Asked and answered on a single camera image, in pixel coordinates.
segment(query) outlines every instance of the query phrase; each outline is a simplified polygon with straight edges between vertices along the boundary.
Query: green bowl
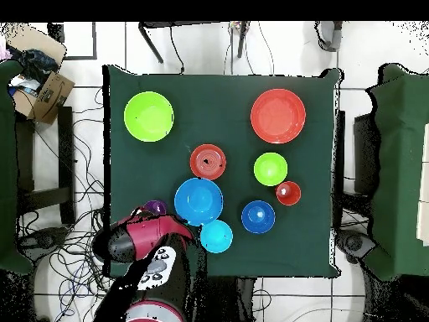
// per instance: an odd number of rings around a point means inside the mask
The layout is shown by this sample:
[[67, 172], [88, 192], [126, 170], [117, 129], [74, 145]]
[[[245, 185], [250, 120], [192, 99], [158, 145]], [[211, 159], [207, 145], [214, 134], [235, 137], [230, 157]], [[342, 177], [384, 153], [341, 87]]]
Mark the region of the green bowl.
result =
[[167, 136], [173, 121], [173, 108], [157, 92], [141, 92], [125, 106], [125, 126], [133, 137], [143, 142], [156, 142]]
[[287, 175], [286, 160], [277, 153], [264, 153], [255, 161], [253, 173], [263, 185], [278, 185]]

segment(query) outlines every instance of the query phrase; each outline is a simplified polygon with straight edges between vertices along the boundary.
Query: chair leg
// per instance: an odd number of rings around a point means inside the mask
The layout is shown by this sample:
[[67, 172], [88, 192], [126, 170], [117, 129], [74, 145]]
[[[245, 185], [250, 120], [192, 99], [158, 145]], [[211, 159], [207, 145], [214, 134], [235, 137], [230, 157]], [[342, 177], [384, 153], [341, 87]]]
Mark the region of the chair leg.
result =
[[161, 55], [158, 53], [155, 45], [153, 44], [153, 42], [151, 41], [151, 39], [149, 38], [149, 36], [147, 35], [146, 30], [143, 27], [143, 23], [138, 23], [138, 30], [140, 31], [140, 33], [142, 34], [143, 38], [146, 40], [146, 43], [148, 44], [148, 46], [150, 47], [150, 49], [152, 50], [152, 52], [155, 54], [155, 56], [158, 59], [159, 63], [163, 63], [163, 57], [161, 57]]
[[241, 21], [240, 25], [240, 42], [238, 43], [238, 58], [243, 54], [243, 42], [246, 36], [247, 21]]

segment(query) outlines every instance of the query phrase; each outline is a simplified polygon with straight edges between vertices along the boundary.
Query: chair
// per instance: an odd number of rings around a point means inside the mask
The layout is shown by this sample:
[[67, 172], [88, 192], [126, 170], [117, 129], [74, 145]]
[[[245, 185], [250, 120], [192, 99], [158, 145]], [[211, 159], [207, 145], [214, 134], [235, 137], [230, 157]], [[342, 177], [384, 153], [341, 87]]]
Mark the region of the chair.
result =
[[[159, 63], [163, 63], [163, 57], [159, 54], [157, 48], [147, 35], [146, 29], [158, 29], [162, 27], [173, 27], [173, 26], [183, 26], [183, 25], [189, 25], [189, 24], [202, 24], [202, 23], [219, 23], [220, 21], [158, 21], [158, 22], [140, 22], [138, 23], [138, 29], [140, 33], [142, 34], [143, 38], [146, 40], [147, 45], [150, 47], [152, 52], [155, 54], [155, 56], [158, 59]], [[243, 43], [246, 36], [246, 27], [249, 21], [241, 21], [240, 26], [240, 42], [238, 44], [238, 58], [241, 58], [243, 54]]]

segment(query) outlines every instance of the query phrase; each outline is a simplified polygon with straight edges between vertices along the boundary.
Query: red bowl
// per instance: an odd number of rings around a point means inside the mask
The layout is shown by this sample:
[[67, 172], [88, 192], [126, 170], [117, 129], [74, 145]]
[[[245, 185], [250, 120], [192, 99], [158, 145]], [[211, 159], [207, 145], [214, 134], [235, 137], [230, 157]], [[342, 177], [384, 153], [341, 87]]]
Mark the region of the red bowl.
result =
[[301, 199], [301, 189], [297, 183], [284, 181], [276, 187], [276, 196], [281, 204], [291, 206]]
[[226, 157], [214, 144], [201, 144], [192, 152], [189, 165], [197, 177], [215, 180], [225, 171]]
[[285, 89], [263, 92], [251, 108], [251, 125], [255, 133], [269, 143], [292, 141], [305, 123], [301, 99]]

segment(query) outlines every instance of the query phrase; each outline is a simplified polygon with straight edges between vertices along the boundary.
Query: blue bowl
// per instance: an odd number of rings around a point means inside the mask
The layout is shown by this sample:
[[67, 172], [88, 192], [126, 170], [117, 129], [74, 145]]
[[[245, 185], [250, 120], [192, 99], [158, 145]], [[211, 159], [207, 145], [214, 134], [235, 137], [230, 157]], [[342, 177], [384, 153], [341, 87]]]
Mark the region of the blue bowl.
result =
[[247, 204], [241, 213], [241, 222], [248, 232], [265, 233], [274, 225], [276, 214], [265, 201], [255, 200]]
[[191, 226], [216, 220], [224, 206], [222, 193], [213, 181], [203, 178], [186, 180], [174, 196], [174, 208]]
[[232, 230], [221, 220], [214, 220], [201, 229], [201, 245], [209, 252], [222, 253], [232, 243]]

